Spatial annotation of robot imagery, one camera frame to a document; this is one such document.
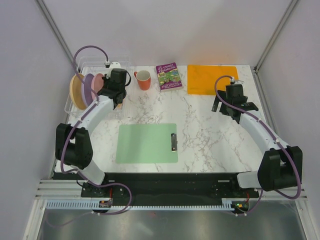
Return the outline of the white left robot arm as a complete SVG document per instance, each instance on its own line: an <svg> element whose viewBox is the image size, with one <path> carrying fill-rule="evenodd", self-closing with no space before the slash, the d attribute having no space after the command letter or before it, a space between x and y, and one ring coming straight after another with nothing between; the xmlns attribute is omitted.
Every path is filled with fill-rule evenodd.
<svg viewBox="0 0 320 240"><path fill-rule="evenodd" d="M106 196L110 185L104 181L103 172L93 160L91 134L98 124L127 95L126 87L131 83L129 72L123 68L114 68L105 75L103 87L97 98L79 116L74 123L61 123L56 128L55 158L60 161L63 174L78 173L92 185L92 191L99 197Z"/></svg>

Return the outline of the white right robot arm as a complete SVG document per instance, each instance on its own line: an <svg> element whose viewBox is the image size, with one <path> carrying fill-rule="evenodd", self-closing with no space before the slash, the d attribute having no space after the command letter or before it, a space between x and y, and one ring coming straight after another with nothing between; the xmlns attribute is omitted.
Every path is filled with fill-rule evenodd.
<svg viewBox="0 0 320 240"><path fill-rule="evenodd" d="M219 111L242 126L263 154L257 171L238 173L237 179L229 184L233 196L242 196L248 188L270 192L301 185L302 150L289 146L263 121L258 107L244 95L241 84L229 84L225 90L218 90L212 111Z"/></svg>

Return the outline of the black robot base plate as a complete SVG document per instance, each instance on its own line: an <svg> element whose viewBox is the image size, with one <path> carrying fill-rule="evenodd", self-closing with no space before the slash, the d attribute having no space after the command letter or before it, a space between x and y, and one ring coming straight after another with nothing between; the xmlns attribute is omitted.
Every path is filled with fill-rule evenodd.
<svg viewBox="0 0 320 240"><path fill-rule="evenodd" d="M111 197L118 204L218 204L223 199L258 198L253 188L242 189L236 173L109 173L97 188L84 183L84 198Z"/></svg>

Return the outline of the pink plate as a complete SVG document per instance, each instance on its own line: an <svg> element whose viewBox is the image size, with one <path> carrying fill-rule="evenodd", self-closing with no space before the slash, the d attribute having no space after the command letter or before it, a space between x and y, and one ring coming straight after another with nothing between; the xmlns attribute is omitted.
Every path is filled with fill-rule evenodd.
<svg viewBox="0 0 320 240"><path fill-rule="evenodd" d="M93 76L93 79L90 85L90 88L92 89L90 93L93 101L96 99L95 93L97 94L104 86L103 77L104 75L102 73L97 73L96 75Z"/></svg>

